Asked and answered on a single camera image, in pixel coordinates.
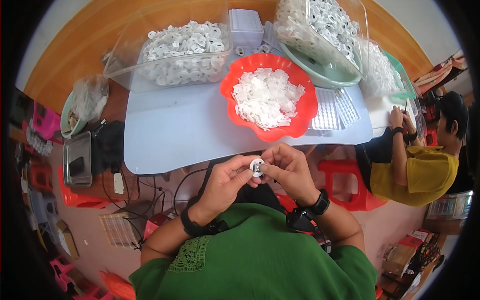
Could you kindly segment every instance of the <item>mint green bowl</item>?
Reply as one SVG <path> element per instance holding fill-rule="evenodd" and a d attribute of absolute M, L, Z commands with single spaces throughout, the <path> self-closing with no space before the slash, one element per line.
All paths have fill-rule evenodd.
<path fill-rule="evenodd" d="M 61 111 L 61 117 L 60 117 L 60 128 L 65 128 L 65 127 L 70 127 L 68 124 L 68 111 L 70 110 L 70 107 L 72 106 L 72 100 L 73 100 L 73 92 L 70 93 L 70 95 L 67 98 L 67 101 L 65 101 L 65 104 L 63 105 L 63 109 Z M 68 134 L 61 134 L 64 138 L 69 139 L 72 135 L 80 133 L 82 129 L 85 127 L 87 122 L 84 121 L 77 121 L 77 124 L 73 128 L 71 132 Z"/>
<path fill-rule="evenodd" d="M 311 63 L 310 58 L 300 51 L 280 43 L 283 56 L 301 67 L 307 74 L 313 85 L 322 88 L 349 87 L 359 83 L 361 77 L 333 68 L 327 68 L 318 62 Z M 358 66 L 362 66 L 358 59 L 355 59 Z"/>

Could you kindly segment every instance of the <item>hand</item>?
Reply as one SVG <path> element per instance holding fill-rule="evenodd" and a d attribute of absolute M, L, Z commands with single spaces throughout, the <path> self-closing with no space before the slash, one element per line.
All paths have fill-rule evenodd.
<path fill-rule="evenodd" d="M 407 129 L 407 132 L 409 134 L 414 134 L 417 130 L 415 129 L 415 126 L 413 125 L 413 122 L 412 122 L 412 119 L 410 118 L 410 114 L 409 112 L 405 112 L 404 113 L 404 110 L 401 109 L 400 110 L 402 112 L 402 116 L 403 116 L 403 126 L 405 126 L 405 128 Z"/>
<path fill-rule="evenodd" d="M 395 129 L 397 127 L 403 127 L 403 114 L 400 111 L 400 107 L 393 106 L 393 110 L 390 113 L 390 117 L 388 119 L 392 124 L 392 129 Z"/>
<path fill-rule="evenodd" d="M 201 221 L 208 220 L 207 223 L 209 223 L 230 207 L 244 184 L 248 183 L 256 188 L 261 180 L 253 177 L 253 171 L 250 170 L 250 163 L 256 158 L 260 156 L 237 155 L 224 163 L 215 165 L 202 197 L 194 205 L 196 208 L 192 214 Z"/>
<path fill-rule="evenodd" d="M 262 183 L 270 178 L 275 179 L 299 206 L 311 206 L 317 202 L 320 191 L 315 188 L 302 151 L 286 143 L 279 143 L 266 149 L 262 159 L 265 162 L 260 166 L 264 173 Z"/>

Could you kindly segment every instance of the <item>green plastic basket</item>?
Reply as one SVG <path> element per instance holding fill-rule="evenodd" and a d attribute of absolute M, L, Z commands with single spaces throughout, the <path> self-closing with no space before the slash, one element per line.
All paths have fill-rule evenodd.
<path fill-rule="evenodd" d="M 407 100 L 408 98 L 416 98 L 415 91 L 413 90 L 412 83 L 407 76 L 407 72 L 405 72 L 405 68 L 402 64 L 393 56 L 391 56 L 388 52 L 385 52 L 385 55 L 388 57 L 390 64 L 394 67 L 395 71 L 400 73 L 400 79 L 403 83 L 403 88 L 405 89 L 404 93 L 393 94 L 392 97 L 396 97 L 402 100 Z"/>

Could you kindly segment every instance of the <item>green shirt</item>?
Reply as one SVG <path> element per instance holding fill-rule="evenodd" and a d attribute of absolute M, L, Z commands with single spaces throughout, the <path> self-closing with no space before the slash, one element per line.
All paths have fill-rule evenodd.
<path fill-rule="evenodd" d="M 136 299 L 375 299 L 377 271 L 360 249 L 328 256 L 260 204 L 233 204 L 218 219 L 230 229 L 188 240 L 173 262 L 153 259 L 131 274 Z"/>

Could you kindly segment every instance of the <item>yellow shirt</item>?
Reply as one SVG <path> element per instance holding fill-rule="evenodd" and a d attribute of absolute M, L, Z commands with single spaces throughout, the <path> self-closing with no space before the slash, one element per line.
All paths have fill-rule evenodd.
<path fill-rule="evenodd" d="M 392 163 L 372 163 L 370 186 L 373 195 L 410 206 L 424 206 L 443 196 L 455 180 L 458 159 L 438 151 L 441 148 L 407 148 L 408 186 L 395 183 Z"/>

